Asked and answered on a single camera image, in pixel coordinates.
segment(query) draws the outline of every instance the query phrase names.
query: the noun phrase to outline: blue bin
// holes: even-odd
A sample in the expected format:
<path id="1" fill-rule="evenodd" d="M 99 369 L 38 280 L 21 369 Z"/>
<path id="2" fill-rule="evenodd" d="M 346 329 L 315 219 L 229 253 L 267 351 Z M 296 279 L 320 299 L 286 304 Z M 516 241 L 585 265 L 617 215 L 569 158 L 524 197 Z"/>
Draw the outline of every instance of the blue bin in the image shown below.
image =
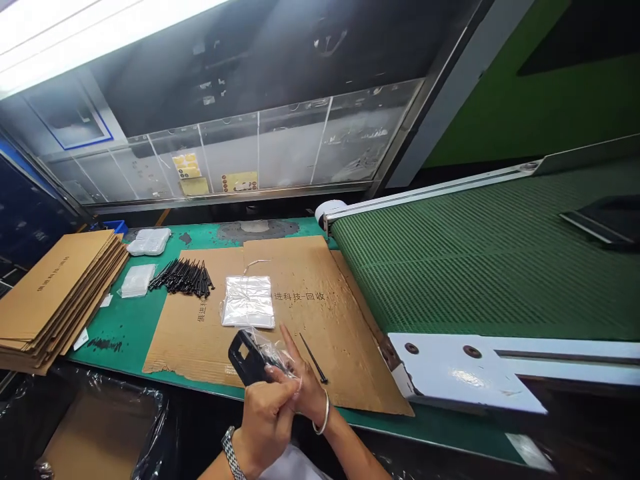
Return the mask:
<path id="1" fill-rule="evenodd" d="M 113 220 L 109 222 L 102 222 L 102 224 L 108 229 L 113 229 L 114 233 L 116 234 L 122 233 L 123 235 L 126 235 L 127 232 L 129 231 L 129 228 L 128 226 L 125 225 L 124 220 Z M 98 224 L 94 223 L 91 226 L 91 231 L 94 231 L 97 228 L 98 228 Z"/>

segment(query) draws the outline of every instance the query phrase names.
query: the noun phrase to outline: fluorescent light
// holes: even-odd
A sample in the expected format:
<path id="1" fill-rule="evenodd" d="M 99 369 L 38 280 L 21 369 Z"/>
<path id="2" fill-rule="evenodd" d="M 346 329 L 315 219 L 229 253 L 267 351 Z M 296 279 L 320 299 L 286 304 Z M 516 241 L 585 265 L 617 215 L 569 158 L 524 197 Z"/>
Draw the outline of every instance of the fluorescent light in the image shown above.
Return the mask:
<path id="1" fill-rule="evenodd" d="M 0 100 L 226 1 L 18 0 L 0 13 Z"/>

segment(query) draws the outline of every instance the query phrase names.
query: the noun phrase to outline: metal watch strap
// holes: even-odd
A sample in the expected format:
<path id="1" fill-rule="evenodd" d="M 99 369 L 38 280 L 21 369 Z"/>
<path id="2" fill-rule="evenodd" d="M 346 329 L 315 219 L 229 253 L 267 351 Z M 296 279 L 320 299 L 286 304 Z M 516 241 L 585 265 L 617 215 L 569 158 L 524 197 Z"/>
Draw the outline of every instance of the metal watch strap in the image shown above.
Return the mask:
<path id="1" fill-rule="evenodd" d="M 247 480 L 245 474 L 242 473 L 240 469 L 240 465 L 238 465 L 238 459 L 235 457 L 235 452 L 233 451 L 233 445 L 231 444 L 231 437 L 233 436 L 233 432 L 235 431 L 235 427 L 229 427 L 229 430 L 225 433 L 225 436 L 222 437 L 222 448 L 225 451 L 225 455 L 227 456 L 227 461 L 229 462 L 229 467 L 231 468 L 231 474 L 235 480 Z"/>

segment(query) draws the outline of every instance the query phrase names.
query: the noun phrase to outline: hand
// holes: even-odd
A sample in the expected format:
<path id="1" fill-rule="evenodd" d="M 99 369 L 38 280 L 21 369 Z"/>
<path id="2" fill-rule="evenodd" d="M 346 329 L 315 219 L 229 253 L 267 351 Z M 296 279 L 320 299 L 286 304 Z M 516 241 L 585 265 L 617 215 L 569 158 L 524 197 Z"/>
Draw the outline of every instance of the hand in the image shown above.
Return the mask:
<path id="1" fill-rule="evenodd" d="M 301 380 L 300 392 L 298 392 L 293 399 L 295 409 L 314 422 L 316 427 L 320 428 L 325 422 L 325 412 L 327 408 L 325 391 L 320 385 L 318 378 L 316 378 L 310 364 L 300 356 L 300 352 L 295 346 L 289 330 L 284 325 L 280 325 L 280 332 L 282 332 L 282 338 L 287 346 L 287 351 L 293 360 L 293 364 L 290 365 L 293 373 Z M 283 383 L 287 380 L 290 381 L 290 378 L 279 368 L 268 365 L 266 366 L 266 370 L 271 379 L 276 382 Z"/>
<path id="2" fill-rule="evenodd" d="M 242 427 L 231 444 L 247 480 L 255 480 L 283 454 L 291 440 L 294 410 L 289 402 L 299 381 L 258 382 L 245 390 Z"/>

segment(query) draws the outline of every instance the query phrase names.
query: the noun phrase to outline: conveyor belt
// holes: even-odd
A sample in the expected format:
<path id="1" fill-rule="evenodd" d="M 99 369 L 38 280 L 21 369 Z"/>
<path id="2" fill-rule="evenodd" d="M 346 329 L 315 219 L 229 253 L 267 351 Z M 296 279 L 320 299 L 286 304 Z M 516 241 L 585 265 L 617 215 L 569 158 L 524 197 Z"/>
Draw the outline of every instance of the conveyor belt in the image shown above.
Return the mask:
<path id="1" fill-rule="evenodd" d="M 640 255 L 558 217 L 640 193 L 640 161 L 527 177 L 338 219 L 338 246 L 382 330 L 640 339 Z"/>

